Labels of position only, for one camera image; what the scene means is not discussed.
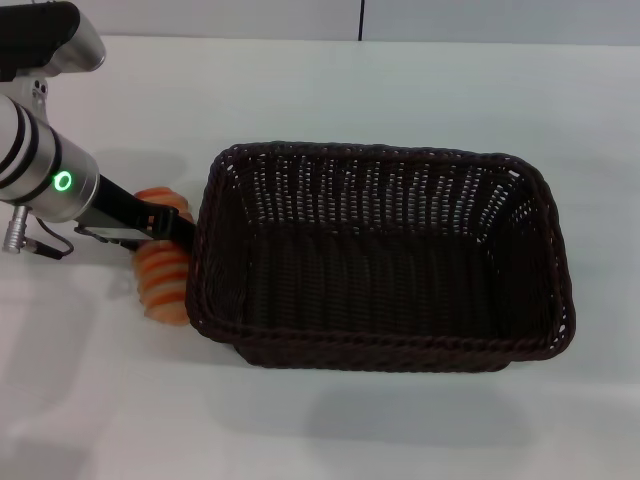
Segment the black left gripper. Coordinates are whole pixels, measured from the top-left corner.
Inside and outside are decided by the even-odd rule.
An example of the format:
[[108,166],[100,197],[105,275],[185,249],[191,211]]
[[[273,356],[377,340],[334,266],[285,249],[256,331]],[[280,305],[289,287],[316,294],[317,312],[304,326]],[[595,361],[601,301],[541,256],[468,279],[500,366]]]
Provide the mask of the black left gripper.
[[170,206],[150,206],[148,233],[141,220],[143,202],[103,175],[90,205],[76,219],[74,231],[101,243],[119,245],[131,253],[152,238],[168,240],[182,249],[192,249],[196,227]]

